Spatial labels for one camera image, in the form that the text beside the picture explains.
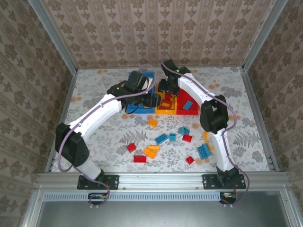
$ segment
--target beige wall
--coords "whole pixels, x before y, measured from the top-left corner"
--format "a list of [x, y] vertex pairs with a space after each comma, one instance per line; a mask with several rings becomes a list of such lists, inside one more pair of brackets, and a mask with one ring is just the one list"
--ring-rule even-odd
[[71, 74], [27, 1], [0, 1], [0, 226], [18, 226]]
[[288, 1], [249, 75], [279, 166], [302, 206], [303, 1]]
[[79, 68], [240, 65], [274, 0], [42, 0]]

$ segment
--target purple cable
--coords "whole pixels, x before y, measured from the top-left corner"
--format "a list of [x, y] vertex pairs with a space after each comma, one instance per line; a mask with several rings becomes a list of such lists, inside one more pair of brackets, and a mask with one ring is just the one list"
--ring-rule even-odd
[[[86, 119], [88, 119], [95, 111], [97, 111], [99, 108], [103, 107], [105, 104], [111, 102], [111, 101], [114, 101], [114, 100], [118, 100], [118, 99], [122, 99], [122, 98], [128, 98], [128, 97], [134, 97], [134, 96], [140, 96], [140, 95], [144, 95], [145, 93], [149, 92], [156, 84], [156, 77], [157, 77], [157, 72], [155, 70], [155, 68], [149, 64], [145, 64], [145, 65], [142, 65], [141, 67], [150, 67], [152, 68], [152, 70], [154, 71], [155, 73], [155, 77], [154, 77], [154, 81], [152, 83], [152, 85], [150, 85], [149, 88], [147, 88], [146, 90], [144, 91], [141, 91], [139, 93], [135, 93], [135, 94], [129, 94], [129, 95], [124, 95], [124, 96], [118, 96], [118, 97], [113, 97], [113, 98], [110, 98], [106, 101], [104, 101], [103, 103], [101, 103], [100, 105], [96, 106], [91, 112], [89, 112], [81, 121], [79, 121], [71, 130], [69, 130], [69, 132], [66, 134], [66, 136], [64, 137], [64, 139], [62, 140], [62, 143], [60, 145], [60, 148], [59, 148], [59, 152], [58, 152], [58, 169], [61, 171], [61, 172], [68, 172], [71, 168], [72, 168], [72, 165], [70, 167], [68, 167], [67, 169], [62, 169], [61, 167], [61, 155], [62, 155], [62, 151], [63, 151], [63, 147], [65, 145], [65, 142], [66, 140], [68, 139], [68, 137], [71, 135], [71, 133], [77, 128], [80, 126], [80, 124], [82, 124]], [[86, 176], [84, 173], [82, 173], [83, 176], [88, 179], [89, 181], [92, 181], [94, 183], [99, 183], [103, 186], [105, 186], [107, 188], [107, 196], [106, 198], [104, 199], [104, 201], [100, 204], [100, 205], [103, 205], [104, 202], [106, 202], [106, 200], [108, 199], [109, 197], [109, 187], [100, 182], [100, 181], [96, 181], [96, 180], [93, 180], [93, 179], [90, 179], [88, 176]]]
[[230, 161], [230, 163], [231, 163], [236, 169], [238, 169], [240, 172], [242, 172], [243, 175], [247, 178], [247, 187], [246, 187], [246, 190], [245, 190], [244, 195], [241, 197], [241, 199], [240, 199], [239, 201], [237, 201], [236, 203], [233, 204], [233, 205], [237, 205], [237, 204], [239, 204], [239, 203], [246, 197], [247, 192], [248, 192], [249, 187], [250, 187], [250, 179], [249, 179], [248, 175], [247, 175], [241, 168], [239, 168], [237, 165], [235, 165], [234, 162], [231, 160], [230, 154], [228, 153], [227, 143], [226, 143], [225, 138], [224, 138], [224, 136], [223, 136], [228, 130], [230, 130], [230, 129], [232, 129], [233, 127], [235, 127], [235, 125], [236, 125], [236, 123], [237, 123], [237, 116], [236, 116], [236, 113], [235, 113], [235, 111], [232, 109], [232, 107], [231, 107], [230, 105], [228, 105], [226, 102], [224, 102], [224, 101], [222, 101], [221, 99], [218, 99], [218, 98], [216, 98], [216, 97], [214, 97], [214, 96], [208, 94], [208, 92], [207, 92], [206, 90], [204, 90], [204, 88], [202, 87], [202, 85], [199, 84], [199, 83], [197, 83], [196, 81], [192, 80], [192, 78], [190, 78], [190, 77], [188, 77], [188, 76], [186, 76], [186, 75], [183, 75], [183, 74], [181, 74], [181, 73], [175, 72], [175, 71], [173, 71], [173, 70], [171, 70], [171, 69], [169, 69], [169, 68], [163, 63], [163, 58], [164, 58], [165, 56], [169, 56], [169, 58], [171, 59], [171, 56], [170, 56], [168, 53], [164, 54], [164, 55], [161, 57], [161, 65], [162, 65], [165, 69], [167, 69], [168, 71], [170, 71], [170, 72], [172, 72], [172, 73], [174, 73], [174, 74], [177, 74], [177, 75], [179, 75], [179, 76], [182, 76], [182, 77], [185, 77], [186, 79], [191, 80], [196, 86], [198, 86], [198, 87], [201, 89], [201, 91], [203, 91], [203, 92], [204, 92], [205, 94], [207, 94], [209, 97], [211, 97], [211, 98], [213, 98], [214, 100], [216, 100], [217, 102], [222, 103], [223, 105], [225, 105], [225, 106], [231, 111], [231, 113], [232, 113], [232, 115], [233, 115], [233, 118], [234, 118], [233, 124], [232, 124], [231, 127], [226, 128], [226, 129], [222, 132], [222, 138], [223, 138], [224, 148], [225, 148], [225, 151], [226, 151], [226, 155], [227, 155], [228, 160]]

